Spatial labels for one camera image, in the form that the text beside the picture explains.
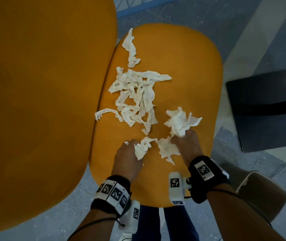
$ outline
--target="pant leg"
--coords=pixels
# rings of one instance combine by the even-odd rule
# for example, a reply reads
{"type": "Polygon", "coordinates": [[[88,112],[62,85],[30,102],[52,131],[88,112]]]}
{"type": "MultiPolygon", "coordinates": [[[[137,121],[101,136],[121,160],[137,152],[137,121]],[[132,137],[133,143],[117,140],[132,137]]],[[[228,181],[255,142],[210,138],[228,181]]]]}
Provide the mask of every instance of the pant leg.
{"type": "Polygon", "coordinates": [[[170,241],[199,241],[199,235],[184,206],[164,208],[170,241]]]}
{"type": "Polygon", "coordinates": [[[132,241],[161,241],[159,208],[140,207],[137,232],[132,241]]]}

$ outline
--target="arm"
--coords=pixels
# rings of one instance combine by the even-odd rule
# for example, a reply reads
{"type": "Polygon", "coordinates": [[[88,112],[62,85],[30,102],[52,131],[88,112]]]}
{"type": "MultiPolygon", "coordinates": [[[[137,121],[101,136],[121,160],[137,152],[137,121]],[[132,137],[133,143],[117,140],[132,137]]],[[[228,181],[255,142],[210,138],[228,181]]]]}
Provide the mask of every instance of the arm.
{"type": "MultiPolygon", "coordinates": [[[[119,175],[128,179],[130,182],[133,182],[137,177],[143,165],[143,160],[138,161],[135,156],[134,144],[137,143],[137,140],[133,139],[129,145],[123,143],[121,148],[117,150],[111,173],[112,176],[119,175]]],[[[77,229],[103,218],[116,218],[116,214],[108,214],[101,210],[91,208],[77,229]]],[[[76,233],[69,241],[109,241],[114,222],[114,220],[108,220],[93,224],[76,233]]]]}
{"type": "MultiPolygon", "coordinates": [[[[171,142],[178,147],[187,167],[193,159],[204,155],[197,134],[192,129],[186,131],[185,137],[173,137],[171,142]]],[[[235,193],[233,188],[226,183],[213,189],[215,188],[235,193]]],[[[206,196],[224,241],[284,240],[242,199],[215,191],[209,191],[206,196]]]]}

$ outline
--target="blue metal edge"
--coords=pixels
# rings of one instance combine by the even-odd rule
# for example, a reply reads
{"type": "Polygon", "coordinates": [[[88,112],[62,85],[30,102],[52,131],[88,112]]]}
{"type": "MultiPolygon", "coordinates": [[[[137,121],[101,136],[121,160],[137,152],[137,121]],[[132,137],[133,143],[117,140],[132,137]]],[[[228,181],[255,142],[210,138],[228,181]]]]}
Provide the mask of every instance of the blue metal edge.
{"type": "Polygon", "coordinates": [[[166,4],[166,3],[171,3],[171,2],[174,2],[174,1],[177,1],[177,0],[154,0],[154,1],[147,2],[147,3],[143,3],[143,4],[140,4],[140,5],[134,6],[132,8],[128,8],[128,9],[125,9],[125,10],[118,11],[116,13],[117,14],[117,18],[119,19],[119,18],[131,15],[131,14],[134,14],[134,13],[138,13],[138,12],[144,11],[146,9],[154,8],[154,7],[157,7],[157,6],[166,4]]]}

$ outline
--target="gray tile floor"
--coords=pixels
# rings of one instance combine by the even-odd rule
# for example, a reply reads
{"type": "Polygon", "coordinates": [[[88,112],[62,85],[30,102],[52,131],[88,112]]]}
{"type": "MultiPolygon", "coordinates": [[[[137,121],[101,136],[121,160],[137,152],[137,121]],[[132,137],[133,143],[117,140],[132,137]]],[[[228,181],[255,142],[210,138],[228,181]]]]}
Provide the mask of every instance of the gray tile floor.
{"type": "MultiPolygon", "coordinates": [[[[180,0],[119,19],[118,38],[126,35],[130,28],[145,23],[163,22],[188,26],[209,36],[218,47],[223,61],[226,61],[260,2],[261,0],[180,0]]],[[[286,20],[255,73],[282,68],[286,68],[286,20]]],[[[286,169],[281,171],[285,162],[265,151],[243,153],[237,135],[229,130],[219,130],[214,139],[212,158],[232,162],[245,170],[261,171],[286,189],[286,169]]],[[[88,213],[97,187],[87,168],[77,188],[65,200],[34,219],[0,232],[0,241],[65,241],[88,213]]],[[[221,239],[208,202],[197,205],[189,200],[186,209],[201,240],[221,239]]],[[[286,239],[286,205],[272,225],[286,239]]],[[[163,241],[169,240],[166,225],[161,228],[161,234],[163,241]]],[[[115,226],[111,240],[118,241],[120,236],[121,232],[115,226]]]]}

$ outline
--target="orange chair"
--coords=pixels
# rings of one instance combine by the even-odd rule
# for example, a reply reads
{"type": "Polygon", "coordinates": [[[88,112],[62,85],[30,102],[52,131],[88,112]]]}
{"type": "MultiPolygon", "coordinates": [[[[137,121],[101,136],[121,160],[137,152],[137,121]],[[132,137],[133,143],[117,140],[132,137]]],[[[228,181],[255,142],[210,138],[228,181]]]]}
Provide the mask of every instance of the orange chair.
{"type": "MultiPolygon", "coordinates": [[[[217,49],[201,33],[174,25],[144,25],[133,35],[141,58],[133,70],[172,77],[154,85],[159,123],[149,137],[167,137],[165,111],[182,106],[203,117],[195,130],[209,155],[223,73],[217,49]]],[[[116,109],[118,93],[107,89],[115,68],[127,69],[128,52],[122,41],[114,49],[116,38],[113,0],[0,0],[0,231],[68,196],[88,159],[100,184],[121,143],[145,137],[143,125],[129,128],[113,114],[94,120],[97,108],[116,109]]],[[[173,159],[175,166],[161,159],[154,144],[133,198],[170,206],[167,175],[188,175],[180,156],[173,159]]]]}

